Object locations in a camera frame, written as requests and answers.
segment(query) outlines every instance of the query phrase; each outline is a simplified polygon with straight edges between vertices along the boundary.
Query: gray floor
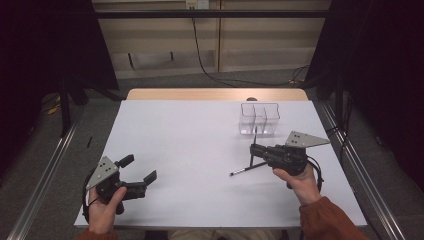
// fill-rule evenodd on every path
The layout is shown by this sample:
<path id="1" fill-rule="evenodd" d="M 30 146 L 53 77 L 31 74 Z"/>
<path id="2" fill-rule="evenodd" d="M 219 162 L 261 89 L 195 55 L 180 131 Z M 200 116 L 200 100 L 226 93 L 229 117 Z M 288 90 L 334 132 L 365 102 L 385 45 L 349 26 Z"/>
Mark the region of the gray floor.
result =
<path id="1" fill-rule="evenodd" d="M 292 70 L 230 72 L 212 75 L 226 79 L 275 84 L 285 83 L 291 79 Z M 238 87 L 260 87 L 255 84 L 230 83 Z M 119 84 L 121 90 L 116 93 L 122 96 L 125 96 L 132 88 L 142 87 L 228 87 L 210 80 L 204 74 L 127 79 L 120 80 Z M 295 85 L 283 85 L 282 87 L 295 87 Z M 73 113 L 82 111 L 81 120 L 53 176 L 53 181 L 47 186 L 48 191 L 42 199 L 40 209 L 34 219 L 29 219 L 32 223 L 31 227 L 21 239 L 72 239 L 81 232 L 81 229 L 75 228 L 73 223 L 80 208 L 83 180 L 100 158 L 120 106 L 119 102 L 113 102 L 93 91 L 88 90 L 87 94 L 90 102 L 86 106 L 80 107 L 71 103 Z M 333 104 L 333 100 L 317 101 L 315 89 L 307 90 L 307 94 L 314 101 L 324 127 L 330 128 L 322 106 L 327 103 Z M 375 186 L 393 213 L 405 239 L 424 239 L 424 228 L 422 227 L 424 194 L 397 166 L 390 150 L 377 143 L 376 133 L 358 109 L 353 109 L 350 122 L 349 138 Z M 27 145 L 16 159 L 15 164 L 9 168 L 0 188 L 0 239 L 7 238 L 31 193 L 36 189 L 38 180 L 58 144 L 60 131 L 60 112 L 53 115 L 40 114 Z M 339 153 L 340 145 L 333 138 L 333 146 L 336 153 Z M 358 177 L 346 157 L 343 159 L 346 175 L 357 192 L 356 196 L 365 214 L 375 225 L 382 239 L 390 239 Z M 370 239 L 378 239 L 371 227 L 361 229 Z M 297 239 L 298 233 L 298 229 L 289 230 L 290 239 Z M 144 236 L 144 233 L 138 230 L 120 230 L 119 234 L 120 239 L 142 239 Z"/>

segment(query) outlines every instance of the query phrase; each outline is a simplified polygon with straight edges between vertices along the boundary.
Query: white table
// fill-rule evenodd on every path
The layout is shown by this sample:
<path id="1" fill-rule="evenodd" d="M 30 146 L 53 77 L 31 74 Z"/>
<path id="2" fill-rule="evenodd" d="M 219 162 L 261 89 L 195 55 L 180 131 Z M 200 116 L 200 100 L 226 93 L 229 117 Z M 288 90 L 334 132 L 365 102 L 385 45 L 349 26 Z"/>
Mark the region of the white table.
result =
<path id="1" fill-rule="evenodd" d="M 116 226 L 172 228 L 289 228 L 299 226 L 299 203 L 286 184 L 263 166 L 247 167 L 252 135 L 240 135 L 237 101 L 124 101 L 104 150 L 113 161 L 134 154 L 121 180 L 158 179 L 143 199 L 125 201 Z M 283 144 L 296 130 L 326 138 L 310 101 L 277 102 L 281 119 L 265 146 Z M 323 171 L 322 195 L 340 206 L 356 225 L 366 225 L 331 145 L 307 149 Z M 76 226 L 87 223 L 81 213 Z"/>

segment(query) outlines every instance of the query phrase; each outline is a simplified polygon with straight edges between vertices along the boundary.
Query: sleeve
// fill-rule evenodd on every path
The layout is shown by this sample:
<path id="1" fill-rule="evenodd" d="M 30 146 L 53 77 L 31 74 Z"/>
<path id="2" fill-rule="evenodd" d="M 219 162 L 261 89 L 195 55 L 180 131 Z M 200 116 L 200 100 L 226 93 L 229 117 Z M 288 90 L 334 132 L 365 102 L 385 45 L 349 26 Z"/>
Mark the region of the sleeve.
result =
<path id="1" fill-rule="evenodd" d="M 345 212 L 327 197 L 302 206 L 299 211 L 300 225 L 308 240 L 368 239 L 356 228 Z"/>
<path id="2" fill-rule="evenodd" d="M 115 232 L 108 234 L 96 234 L 88 231 L 87 228 L 76 240 L 118 240 L 118 234 Z"/>

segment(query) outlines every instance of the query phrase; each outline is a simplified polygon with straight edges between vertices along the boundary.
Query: transparent bin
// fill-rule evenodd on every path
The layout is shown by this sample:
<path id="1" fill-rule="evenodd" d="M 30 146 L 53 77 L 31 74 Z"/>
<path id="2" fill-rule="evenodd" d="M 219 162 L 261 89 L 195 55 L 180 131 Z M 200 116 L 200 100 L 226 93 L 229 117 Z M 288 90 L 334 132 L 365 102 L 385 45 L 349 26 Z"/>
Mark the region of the transparent bin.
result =
<path id="1" fill-rule="evenodd" d="M 239 128 L 241 134 L 274 134 L 280 114 L 277 103 L 242 103 Z"/>

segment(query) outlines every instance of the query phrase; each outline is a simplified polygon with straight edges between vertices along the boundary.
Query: human hand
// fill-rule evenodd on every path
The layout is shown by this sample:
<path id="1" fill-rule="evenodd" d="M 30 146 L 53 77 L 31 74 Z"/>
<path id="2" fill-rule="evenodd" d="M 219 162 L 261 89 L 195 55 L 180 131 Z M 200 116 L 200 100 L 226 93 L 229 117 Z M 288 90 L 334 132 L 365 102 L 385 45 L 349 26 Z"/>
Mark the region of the human hand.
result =
<path id="1" fill-rule="evenodd" d="M 292 186 L 302 206 L 321 199 L 321 194 L 318 191 L 317 182 L 314 176 L 314 169 L 310 164 L 307 164 L 305 171 L 297 176 L 291 176 L 280 168 L 275 168 L 273 173 Z"/>
<path id="2" fill-rule="evenodd" d="M 116 207 L 127 192 L 126 187 L 119 188 L 107 204 L 99 198 L 96 188 L 89 193 L 88 202 L 93 202 L 88 209 L 90 214 L 88 230 L 96 234 L 111 233 L 115 222 Z"/>

